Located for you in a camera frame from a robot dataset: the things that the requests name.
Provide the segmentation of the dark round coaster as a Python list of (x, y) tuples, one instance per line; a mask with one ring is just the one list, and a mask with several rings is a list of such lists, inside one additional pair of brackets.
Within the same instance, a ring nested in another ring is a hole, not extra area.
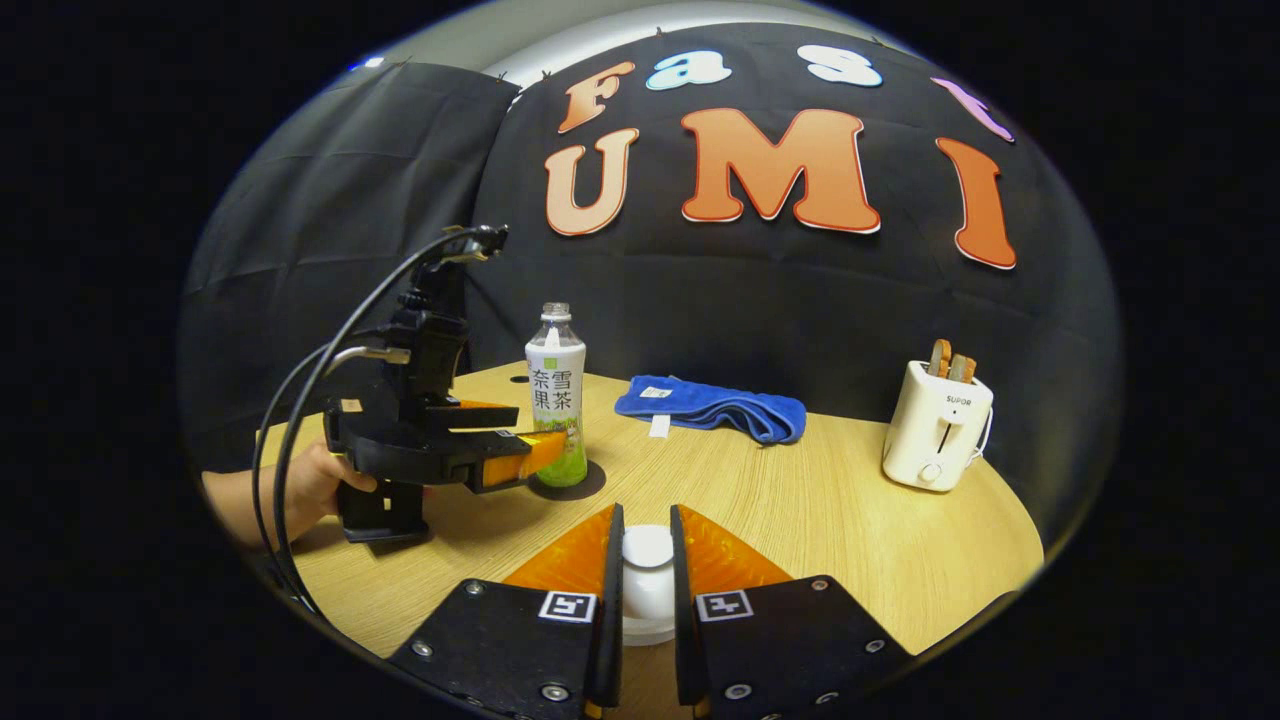
[(539, 497), (552, 501), (576, 501), (590, 497), (604, 488), (607, 474), (594, 460), (588, 460), (586, 468), (586, 475), (576, 484), (549, 486), (539, 475), (532, 475), (527, 482), (527, 488)]

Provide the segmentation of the blue folded towel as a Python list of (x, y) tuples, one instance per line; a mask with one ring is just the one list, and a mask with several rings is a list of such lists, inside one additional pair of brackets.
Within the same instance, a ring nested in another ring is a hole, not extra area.
[(806, 429), (806, 409), (795, 398), (671, 375), (634, 377), (616, 400), (614, 411), (645, 421), (667, 416), (675, 427), (699, 430), (732, 427), (764, 446), (791, 445)]

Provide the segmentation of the white teacup lid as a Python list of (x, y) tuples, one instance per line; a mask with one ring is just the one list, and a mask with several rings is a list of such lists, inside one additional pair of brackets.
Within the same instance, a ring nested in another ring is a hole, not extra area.
[(675, 638), (675, 544), (666, 525), (631, 525), (622, 538), (623, 644)]

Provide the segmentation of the cream toaster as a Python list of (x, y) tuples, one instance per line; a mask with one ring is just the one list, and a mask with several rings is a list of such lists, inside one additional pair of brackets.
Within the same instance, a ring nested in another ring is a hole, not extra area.
[(986, 450), (993, 401), (978, 379), (952, 382), (929, 375), (924, 361), (908, 363), (884, 438), (884, 475), (929, 492), (954, 489)]

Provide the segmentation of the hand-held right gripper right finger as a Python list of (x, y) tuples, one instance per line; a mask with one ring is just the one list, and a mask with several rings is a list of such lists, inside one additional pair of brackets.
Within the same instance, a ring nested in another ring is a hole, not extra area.
[(849, 720), (913, 665), (832, 577), (794, 578), (684, 505), (669, 529), (675, 676), (692, 720)]

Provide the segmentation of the white green water bottle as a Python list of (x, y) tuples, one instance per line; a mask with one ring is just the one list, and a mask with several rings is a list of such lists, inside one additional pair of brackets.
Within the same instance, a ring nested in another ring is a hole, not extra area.
[(540, 328), (525, 345), (535, 429), (566, 433), (561, 456), (538, 473), (540, 482), (553, 488), (577, 486), (588, 477), (582, 439), (588, 346), (573, 332), (571, 320), (570, 304), (544, 304)]

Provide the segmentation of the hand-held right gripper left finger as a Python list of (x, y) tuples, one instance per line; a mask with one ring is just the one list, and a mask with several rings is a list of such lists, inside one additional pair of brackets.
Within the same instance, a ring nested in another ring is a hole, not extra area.
[(614, 503), (504, 580), (461, 582), (390, 662), (508, 720), (603, 720), (622, 684), (623, 530)]

